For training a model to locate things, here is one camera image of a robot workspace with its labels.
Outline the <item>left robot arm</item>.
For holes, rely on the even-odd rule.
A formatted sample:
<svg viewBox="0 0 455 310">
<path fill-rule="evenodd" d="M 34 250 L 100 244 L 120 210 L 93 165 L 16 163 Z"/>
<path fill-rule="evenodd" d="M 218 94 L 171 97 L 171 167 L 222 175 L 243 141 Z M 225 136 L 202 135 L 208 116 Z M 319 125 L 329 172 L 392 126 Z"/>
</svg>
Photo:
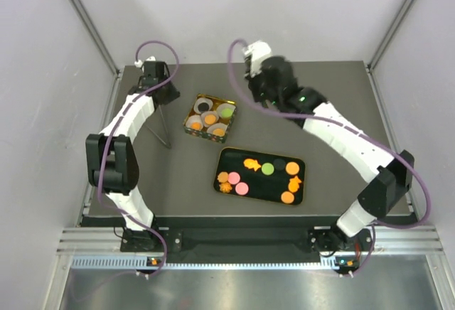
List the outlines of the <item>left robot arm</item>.
<svg viewBox="0 0 455 310">
<path fill-rule="evenodd" d="M 85 150 L 89 183 L 106 195 L 124 218 L 122 249 L 150 252 L 161 246 L 161 233 L 139 191 L 133 143 L 151 115 L 179 98 L 180 92 L 171 82 L 166 62 L 151 56 L 136 61 L 135 66 L 141 70 L 138 83 L 113 120 L 100 133 L 88 135 Z"/>
</svg>

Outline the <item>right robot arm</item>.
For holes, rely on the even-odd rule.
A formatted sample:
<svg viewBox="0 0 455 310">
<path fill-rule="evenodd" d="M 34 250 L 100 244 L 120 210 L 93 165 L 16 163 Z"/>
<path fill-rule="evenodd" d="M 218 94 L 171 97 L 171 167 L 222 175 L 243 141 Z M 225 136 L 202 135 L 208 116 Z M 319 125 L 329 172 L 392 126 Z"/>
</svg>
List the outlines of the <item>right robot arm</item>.
<svg viewBox="0 0 455 310">
<path fill-rule="evenodd" d="M 358 233 L 383 219 L 408 192 L 414 157 L 403 151 L 397 158 L 362 139 L 336 108 L 312 87 L 301 87 L 292 64 L 283 56 L 245 56 L 245 79 L 255 102 L 270 102 L 305 132 L 319 138 L 343 157 L 367 186 L 337 219 L 330 230 L 316 238 L 316 247 L 328 251 L 348 250 Z"/>
</svg>

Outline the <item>orange round biscuit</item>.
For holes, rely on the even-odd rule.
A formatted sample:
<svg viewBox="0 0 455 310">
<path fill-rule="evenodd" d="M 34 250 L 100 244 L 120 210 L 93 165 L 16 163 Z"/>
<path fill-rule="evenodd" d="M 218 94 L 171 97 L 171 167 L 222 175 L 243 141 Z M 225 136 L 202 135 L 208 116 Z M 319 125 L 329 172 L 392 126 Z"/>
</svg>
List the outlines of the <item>orange round biscuit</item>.
<svg viewBox="0 0 455 310">
<path fill-rule="evenodd" d="M 210 126 L 217 122 L 217 117 L 214 114 L 207 114 L 204 116 L 203 120 L 207 126 Z"/>
</svg>

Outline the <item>metal serving tongs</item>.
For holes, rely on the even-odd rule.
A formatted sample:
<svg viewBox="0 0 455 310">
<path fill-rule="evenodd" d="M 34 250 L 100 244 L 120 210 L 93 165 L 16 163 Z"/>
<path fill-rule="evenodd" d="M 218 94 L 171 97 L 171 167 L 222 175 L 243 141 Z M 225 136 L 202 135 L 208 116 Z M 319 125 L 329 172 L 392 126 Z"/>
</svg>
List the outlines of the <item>metal serving tongs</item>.
<svg viewBox="0 0 455 310">
<path fill-rule="evenodd" d="M 167 149 L 171 149 L 171 136 L 164 116 L 162 106 L 158 106 L 150 118 L 145 122 L 144 127 Z"/>
</svg>

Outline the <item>green christmas cookie tin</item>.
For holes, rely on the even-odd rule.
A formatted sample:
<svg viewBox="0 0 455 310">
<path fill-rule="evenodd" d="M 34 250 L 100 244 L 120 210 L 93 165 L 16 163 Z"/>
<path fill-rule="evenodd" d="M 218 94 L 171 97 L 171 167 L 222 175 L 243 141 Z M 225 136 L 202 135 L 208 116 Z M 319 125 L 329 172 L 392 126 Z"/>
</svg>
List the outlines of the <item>green christmas cookie tin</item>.
<svg viewBox="0 0 455 310">
<path fill-rule="evenodd" d="M 224 144 L 236 115 L 236 102 L 198 94 L 183 122 L 183 128 L 191 136 Z"/>
</svg>

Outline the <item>orange biscuit stack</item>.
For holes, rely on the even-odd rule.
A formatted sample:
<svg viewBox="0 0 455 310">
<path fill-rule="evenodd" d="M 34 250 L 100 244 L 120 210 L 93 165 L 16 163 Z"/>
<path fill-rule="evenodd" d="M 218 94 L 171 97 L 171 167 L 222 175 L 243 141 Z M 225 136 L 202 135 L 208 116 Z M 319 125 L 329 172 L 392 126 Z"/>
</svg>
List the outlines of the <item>orange biscuit stack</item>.
<svg viewBox="0 0 455 310">
<path fill-rule="evenodd" d="M 190 128 L 192 128 L 194 130 L 197 130 L 197 131 L 200 131 L 203 128 L 203 125 L 200 122 L 193 122 L 190 125 Z"/>
</svg>

